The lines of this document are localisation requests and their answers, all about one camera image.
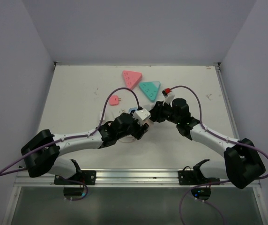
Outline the blue small plug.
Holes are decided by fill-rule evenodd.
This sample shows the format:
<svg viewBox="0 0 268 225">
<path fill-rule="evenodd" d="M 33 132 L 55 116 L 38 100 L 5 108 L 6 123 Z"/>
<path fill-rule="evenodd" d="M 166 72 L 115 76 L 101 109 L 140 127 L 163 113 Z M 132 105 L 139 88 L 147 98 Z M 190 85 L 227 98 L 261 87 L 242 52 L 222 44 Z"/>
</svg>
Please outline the blue small plug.
<svg viewBox="0 0 268 225">
<path fill-rule="evenodd" d="M 132 111 L 136 111 L 137 107 L 129 108 L 128 112 L 131 113 Z"/>
</svg>

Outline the pink triangular socket adapter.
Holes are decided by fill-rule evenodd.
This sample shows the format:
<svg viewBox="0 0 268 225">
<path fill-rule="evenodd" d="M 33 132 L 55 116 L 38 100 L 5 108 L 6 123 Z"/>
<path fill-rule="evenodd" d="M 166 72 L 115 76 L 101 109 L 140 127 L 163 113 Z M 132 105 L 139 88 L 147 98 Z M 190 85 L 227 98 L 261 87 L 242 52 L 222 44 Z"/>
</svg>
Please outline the pink triangular socket adapter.
<svg viewBox="0 0 268 225">
<path fill-rule="evenodd" d="M 142 79 L 142 73 L 135 71 L 122 71 L 122 77 L 125 82 L 125 86 L 129 89 L 134 89 Z"/>
</svg>

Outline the white triangular adapter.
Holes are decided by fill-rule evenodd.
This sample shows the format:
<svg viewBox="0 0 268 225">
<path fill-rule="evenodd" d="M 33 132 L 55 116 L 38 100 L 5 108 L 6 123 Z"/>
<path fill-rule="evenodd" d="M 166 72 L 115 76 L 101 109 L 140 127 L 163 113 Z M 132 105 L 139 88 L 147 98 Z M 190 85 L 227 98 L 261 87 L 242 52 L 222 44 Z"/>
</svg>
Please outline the white triangular adapter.
<svg viewBox="0 0 268 225">
<path fill-rule="evenodd" d="M 150 104 L 145 104 L 142 107 L 143 107 L 143 109 L 150 111 L 153 109 L 154 106 L 155 106 L 155 103 L 150 103 Z"/>
</svg>

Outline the pink plug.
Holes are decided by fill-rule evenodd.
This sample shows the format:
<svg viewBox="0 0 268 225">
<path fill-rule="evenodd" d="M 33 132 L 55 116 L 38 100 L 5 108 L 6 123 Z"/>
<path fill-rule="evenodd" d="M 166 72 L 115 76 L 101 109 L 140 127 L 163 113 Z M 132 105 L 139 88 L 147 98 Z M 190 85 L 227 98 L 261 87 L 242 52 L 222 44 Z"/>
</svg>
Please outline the pink plug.
<svg viewBox="0 0 268 225">
<path fill-rule="evenodd" d="M 108 103 L 111 106 L 119 105 L 119 102 L 121 101 L 121 98 L 118 97 L 118 95 L 111 95 L 109 97 Z"/>
</svg>

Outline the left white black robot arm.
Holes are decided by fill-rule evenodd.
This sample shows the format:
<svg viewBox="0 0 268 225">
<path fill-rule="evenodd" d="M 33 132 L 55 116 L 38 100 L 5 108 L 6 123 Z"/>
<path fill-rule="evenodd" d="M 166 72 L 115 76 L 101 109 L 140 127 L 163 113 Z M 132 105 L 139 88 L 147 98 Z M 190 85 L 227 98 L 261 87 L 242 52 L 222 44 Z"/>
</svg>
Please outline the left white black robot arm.
<svg viewBox="0 0 268 225">
<path fill-rule="evenodd" d="M 80 167 L 73 159 L 62 159 L 62 155 L 86 149 L 107 148 L 129 135 L 139 140 L 149 128 L 146 121 L 150 117 L 148 110 L 140 109 L 122 113 L 114 121 L 84 133 L 59 135 L 52 134 L 48 129 L 42 130 L 21 149 L 28 174 L 35 178 L 50 173 L 76 184 L 82 177 Z"/>
</svg>

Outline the white square charger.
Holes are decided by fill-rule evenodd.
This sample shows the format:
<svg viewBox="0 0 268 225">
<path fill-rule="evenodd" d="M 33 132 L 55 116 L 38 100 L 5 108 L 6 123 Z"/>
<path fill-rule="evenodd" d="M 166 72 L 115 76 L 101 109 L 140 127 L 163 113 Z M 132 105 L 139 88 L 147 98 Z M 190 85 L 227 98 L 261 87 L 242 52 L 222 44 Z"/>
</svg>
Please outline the white square charger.
<svg viewBox="0 0 268 225">
<path fill-rule="evenodd" d="M 103 123 L 103 111 L 100 111 L 99 113 L 99 121 L 100 123 Z"/>
</svg>

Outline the teal triangular socket adapter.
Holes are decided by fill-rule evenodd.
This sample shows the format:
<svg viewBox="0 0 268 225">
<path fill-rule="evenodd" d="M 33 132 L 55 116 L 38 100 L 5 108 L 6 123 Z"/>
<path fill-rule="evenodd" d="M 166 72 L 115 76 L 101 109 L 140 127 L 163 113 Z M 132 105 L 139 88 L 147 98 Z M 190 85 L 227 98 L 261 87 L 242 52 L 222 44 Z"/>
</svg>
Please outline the teal triangular socket adapter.
<svg viewBox="0 0 268 225">
<path fill-rule="evenodd" d="M 155 102 L 161 83 L 159 81 L 140 82 L 139 88 L 150 102 Z"/>
</svg>

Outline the white plug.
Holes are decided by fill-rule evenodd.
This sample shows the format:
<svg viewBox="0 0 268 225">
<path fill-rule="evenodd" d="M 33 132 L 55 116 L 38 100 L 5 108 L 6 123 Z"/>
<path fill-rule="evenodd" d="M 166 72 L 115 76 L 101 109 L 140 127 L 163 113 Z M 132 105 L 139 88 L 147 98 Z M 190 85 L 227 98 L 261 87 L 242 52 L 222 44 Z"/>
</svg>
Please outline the white plug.
<svg viewBox="0 0 268 225">
<path fill-rule="evenodd" d="M 126 113 L 126 111 L 125 111 L 125 110 L 122 110 L 122 109 L 111 111 L 111 115 L 112 115 L 113 120 L 114 120 L 116 117 L 119 117 L 119 116 L 120 116 L 121 114 L 123 114 L 123 113 Z"/>
</svg>

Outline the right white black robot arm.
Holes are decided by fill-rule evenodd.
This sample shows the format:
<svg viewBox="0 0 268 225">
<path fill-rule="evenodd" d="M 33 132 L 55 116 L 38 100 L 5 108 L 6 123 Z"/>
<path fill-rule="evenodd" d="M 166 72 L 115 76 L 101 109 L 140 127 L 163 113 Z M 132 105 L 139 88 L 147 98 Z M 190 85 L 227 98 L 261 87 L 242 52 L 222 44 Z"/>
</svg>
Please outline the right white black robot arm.
<svg viewBox="0 0 268 225">
<path fill-rule="evenodd" d="M 200 185 L 229 180 L 237 188 L 243 189 L 265 173 L 264 163 L 254 150 L 252 141 L 247 138 L 237 140 L 221 134 L 213 135 L 198 119 L 191 116 L 184 99 L 177 98 L 171 104 L 157 101 L 150 114 L 151 121 L 160 123 L 167 120 L 174 123 L 183 137 L 205 145 L 224 158 L 223 162 L 204 159 L 190 171 L 179 171 L 179 176 L 186 179 L 188 184 Z"/>
</svg>

